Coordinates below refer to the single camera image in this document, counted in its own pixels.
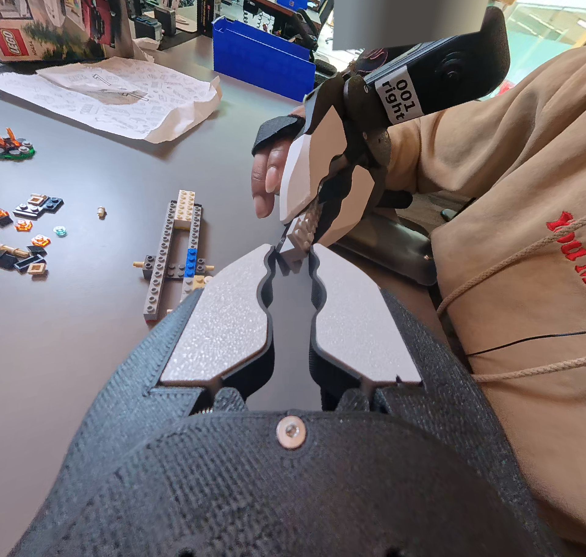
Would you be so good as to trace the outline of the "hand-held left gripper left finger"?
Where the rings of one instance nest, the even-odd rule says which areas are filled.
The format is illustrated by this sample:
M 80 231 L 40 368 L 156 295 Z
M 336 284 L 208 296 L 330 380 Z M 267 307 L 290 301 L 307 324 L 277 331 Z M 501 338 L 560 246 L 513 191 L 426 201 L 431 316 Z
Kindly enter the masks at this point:
M 163 370 L 164 386 L 216 389 L 269 343 L 260 289 L 270 277 L 274 246 L 262 244 L 222 269 L 202 290 Z

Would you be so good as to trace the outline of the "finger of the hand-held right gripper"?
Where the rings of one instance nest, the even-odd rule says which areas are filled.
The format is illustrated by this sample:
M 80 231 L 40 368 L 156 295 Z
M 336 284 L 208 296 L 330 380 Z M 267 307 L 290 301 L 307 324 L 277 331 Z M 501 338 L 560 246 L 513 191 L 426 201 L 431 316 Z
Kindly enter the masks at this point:
M 292 142 L 280 186 L 280 221 L 291 222 L 317 197 L 331 161 L 344 153 L 347 140 L 342 120 L 330 107 L 312 134 Z
M 330 246 L 360 222 L 371 195 L 379 196 L 371 172 L 360 166 L 345 168 L 322 187 L 316 243 Z

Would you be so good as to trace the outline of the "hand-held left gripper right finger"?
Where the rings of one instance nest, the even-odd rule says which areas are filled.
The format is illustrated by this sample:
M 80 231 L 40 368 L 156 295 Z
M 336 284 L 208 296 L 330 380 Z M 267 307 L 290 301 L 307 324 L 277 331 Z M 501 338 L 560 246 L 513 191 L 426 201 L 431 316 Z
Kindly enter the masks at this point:
M 422 378 L 383 293 L 357 266 L 325 246 L 310 253 L 314 380 L 329 392 L 373 392 Z

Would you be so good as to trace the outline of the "grey lego plate assembly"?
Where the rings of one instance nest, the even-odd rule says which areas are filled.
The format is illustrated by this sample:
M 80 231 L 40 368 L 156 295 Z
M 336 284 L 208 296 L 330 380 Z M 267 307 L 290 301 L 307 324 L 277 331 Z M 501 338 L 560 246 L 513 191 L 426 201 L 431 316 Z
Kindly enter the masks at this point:
M 317 230 L 322 207 L 316 197 L 305 210 L 290 223 L 287 238 L 292 244 L 293 261 L 303 260 L 309 253 Z

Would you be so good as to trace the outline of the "dark grey lego brick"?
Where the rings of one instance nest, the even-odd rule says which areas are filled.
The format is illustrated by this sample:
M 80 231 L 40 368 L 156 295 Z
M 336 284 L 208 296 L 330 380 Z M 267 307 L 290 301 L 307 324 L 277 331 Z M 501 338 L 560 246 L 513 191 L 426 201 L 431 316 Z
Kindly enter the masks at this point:
M 297 274 L 306 258 L 306 252 L 301 249 L 296 239 L 290 239 L 287 230 L 284 231 L 279 243 L 275 247 L 276 260 L 283 276 L 290 273 Z

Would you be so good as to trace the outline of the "lego vehicle chassis build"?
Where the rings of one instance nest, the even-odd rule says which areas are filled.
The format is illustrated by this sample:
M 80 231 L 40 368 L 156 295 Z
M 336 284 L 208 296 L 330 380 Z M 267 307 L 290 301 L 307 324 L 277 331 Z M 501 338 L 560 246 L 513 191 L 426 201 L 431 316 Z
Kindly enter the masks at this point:
M 193 191 L 180 190 L 167 207 L 164 224 L 155 253 L 133 263 L 148 283 L 143 305 L 146 323 L 156 323 L 165 284 L 181 283 L 180 302 L 211 280 L 215 267 L 209 265 L 199 249 L 203 208 Z

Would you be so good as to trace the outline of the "pile of small lego pieces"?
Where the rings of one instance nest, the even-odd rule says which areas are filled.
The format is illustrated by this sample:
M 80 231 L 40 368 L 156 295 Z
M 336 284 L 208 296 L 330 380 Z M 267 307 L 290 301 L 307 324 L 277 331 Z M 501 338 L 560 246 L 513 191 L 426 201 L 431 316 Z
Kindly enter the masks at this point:
M 46 255 L 51 238 L 43 233 L 33 235 L 34 224 L 44 215 L 55 214 L 64 205 L 60 197 L 31 194 L 11 211 L 1 209 L 1 231 L 14 231 L 27 236 L 23 247 L 1 242 L 1 270 L 32 276 L 47 274 Z

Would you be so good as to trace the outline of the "lego campfire build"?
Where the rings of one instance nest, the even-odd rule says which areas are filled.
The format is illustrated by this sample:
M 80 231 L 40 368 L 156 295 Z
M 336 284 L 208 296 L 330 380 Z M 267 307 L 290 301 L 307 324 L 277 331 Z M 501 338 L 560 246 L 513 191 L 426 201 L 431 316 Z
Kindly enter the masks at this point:
M 32 158 L 35 149 L 30 141 L 24 138 L 16 138 L 10 128 L 6 129 L 6 136 L 1 136 L 1 160 L 22 161 Z

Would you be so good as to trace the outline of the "lego set box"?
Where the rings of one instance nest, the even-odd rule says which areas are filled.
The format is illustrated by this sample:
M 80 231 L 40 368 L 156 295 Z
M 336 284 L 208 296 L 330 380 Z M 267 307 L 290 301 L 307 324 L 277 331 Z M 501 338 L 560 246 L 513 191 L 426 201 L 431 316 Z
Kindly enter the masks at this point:
M 126 0 L 1 0 L 1 62 L 133 58 Z

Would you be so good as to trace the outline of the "person's right hand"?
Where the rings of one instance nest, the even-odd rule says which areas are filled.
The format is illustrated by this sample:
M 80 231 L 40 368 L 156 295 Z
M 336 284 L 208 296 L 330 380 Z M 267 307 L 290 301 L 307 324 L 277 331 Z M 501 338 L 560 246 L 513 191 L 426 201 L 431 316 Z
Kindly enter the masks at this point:
M 255 214 L 268 217 L 274 209 L 275 195 L 279 194 L 282 175 L 293 138 L 284 137 L 268 143 L 254 155 L 251 171 L 251 193 Z

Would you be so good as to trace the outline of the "blue plastic bin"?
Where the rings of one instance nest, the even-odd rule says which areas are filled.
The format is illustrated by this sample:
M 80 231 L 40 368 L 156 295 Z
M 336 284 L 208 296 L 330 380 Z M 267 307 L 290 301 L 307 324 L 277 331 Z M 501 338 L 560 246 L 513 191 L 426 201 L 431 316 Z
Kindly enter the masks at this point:
M 213 64 L 218 73 L 303 101 L 314 89 L 310 51 L 238 20 L 213 22 Z

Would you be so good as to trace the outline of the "black upright box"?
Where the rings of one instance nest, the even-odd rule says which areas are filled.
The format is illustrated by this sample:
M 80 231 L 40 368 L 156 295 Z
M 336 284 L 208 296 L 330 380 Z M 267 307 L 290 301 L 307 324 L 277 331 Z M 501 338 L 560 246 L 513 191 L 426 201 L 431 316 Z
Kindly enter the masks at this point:
M 213 23 L 221 15 L 222 0 L 196 0 L 197 33 L 213 38 Z

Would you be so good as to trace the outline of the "black electronic device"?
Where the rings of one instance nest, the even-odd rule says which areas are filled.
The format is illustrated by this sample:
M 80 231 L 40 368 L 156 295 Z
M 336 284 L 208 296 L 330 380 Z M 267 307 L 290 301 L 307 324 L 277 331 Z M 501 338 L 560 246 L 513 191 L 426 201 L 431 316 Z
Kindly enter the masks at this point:
M 133 19 L 135 35 L 137 39 L 149 38 L 151 40 L 160 42 L 163 36 L 163 29 L 161 23 L 146 15 L 136 16 Z
M 164 5 L 154 7 L 154 18 L 161 24 L 165 37 L 176 35 L 176 11 Z

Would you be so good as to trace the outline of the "brick print paper bag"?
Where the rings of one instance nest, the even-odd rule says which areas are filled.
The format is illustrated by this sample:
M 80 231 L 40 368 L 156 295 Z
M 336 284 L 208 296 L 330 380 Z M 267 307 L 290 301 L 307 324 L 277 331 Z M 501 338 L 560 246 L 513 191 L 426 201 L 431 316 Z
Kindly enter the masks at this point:
M 222 99 L 220 78 L 197 80 L 148 61 L 113 57 L 1 74 L 1 91 L 129 139 L 175 140 L 206 120 Z

